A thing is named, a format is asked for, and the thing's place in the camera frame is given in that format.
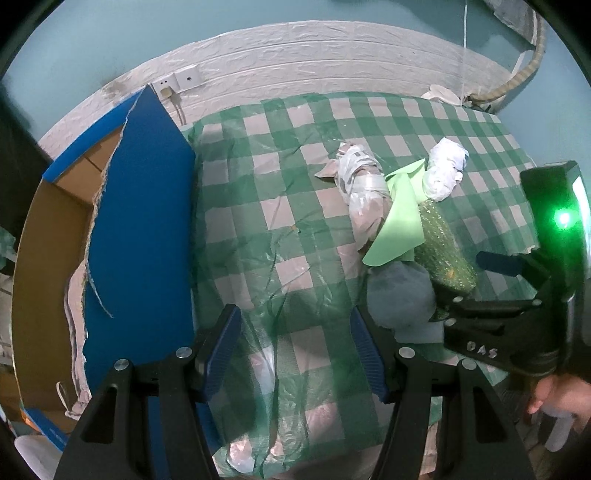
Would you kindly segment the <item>person's right hand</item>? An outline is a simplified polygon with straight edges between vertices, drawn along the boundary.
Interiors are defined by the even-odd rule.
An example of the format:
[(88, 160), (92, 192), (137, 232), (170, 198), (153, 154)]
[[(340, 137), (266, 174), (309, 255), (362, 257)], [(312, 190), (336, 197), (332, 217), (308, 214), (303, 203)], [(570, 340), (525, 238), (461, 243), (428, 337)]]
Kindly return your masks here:
[(532, 390), (527, 413), (533, 415), (543, 406), (573, 414), (575, 430), (582, 432), (590, 420), (591, 385), (568, 374), (543, 378)]

